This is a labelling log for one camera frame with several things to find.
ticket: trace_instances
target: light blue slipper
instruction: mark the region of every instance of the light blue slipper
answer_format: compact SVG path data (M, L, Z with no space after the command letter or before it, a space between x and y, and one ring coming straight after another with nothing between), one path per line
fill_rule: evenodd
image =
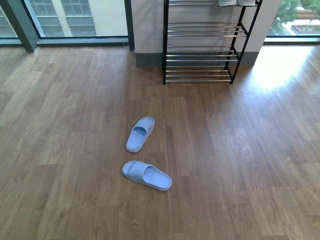
M167 174L142 161L128 161L123 165L122 173L128 179L160 191L167 191L172 184L172 180Z
M141 118L132 128L125 148L130 153L139 152L154 129L155 123L150 116Z

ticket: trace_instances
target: building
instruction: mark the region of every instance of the building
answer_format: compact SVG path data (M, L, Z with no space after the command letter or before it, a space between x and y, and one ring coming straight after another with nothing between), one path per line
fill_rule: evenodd
M122 0L25 0L41 37L127 36Z

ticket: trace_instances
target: black metal shoe rack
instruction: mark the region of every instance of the black metal shoe rack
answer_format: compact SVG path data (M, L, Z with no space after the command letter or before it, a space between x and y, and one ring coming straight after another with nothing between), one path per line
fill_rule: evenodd
M256 0L255 14L249 30L243 25L248 6L242 8L237 22L169 21L171 7L212 7L211 0L164 0L162 74L166 83L230 83L235 80L242 57L255 25L263 0ZM232 38L230 45L168 45L172 38ZM235 48L238 38L245 38L241 52ZM232 69L230 62L236 62Z

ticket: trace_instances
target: white wall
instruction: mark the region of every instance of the white wall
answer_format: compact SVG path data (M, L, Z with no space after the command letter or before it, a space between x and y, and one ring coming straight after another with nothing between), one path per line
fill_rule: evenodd
M259 52L282 0L264 0L246 52ZM162 53L164 0L132 0L132 20L136 53ZM249 29L255 7L247 7L243 24ZM237 21L241 7L170 7L169 20ZM187 44L221 39L188 39Z
M126 36L124 0L88 0L97 36Z

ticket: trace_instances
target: white sneaker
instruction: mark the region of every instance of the white sneaker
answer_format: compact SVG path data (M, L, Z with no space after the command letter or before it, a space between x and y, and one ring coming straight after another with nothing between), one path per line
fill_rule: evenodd
M245 6L255 6L256 1L255 0L236 0L239 6L245 7Z
M237 0L219 0L220 7L232 6L236 4L237 4Z

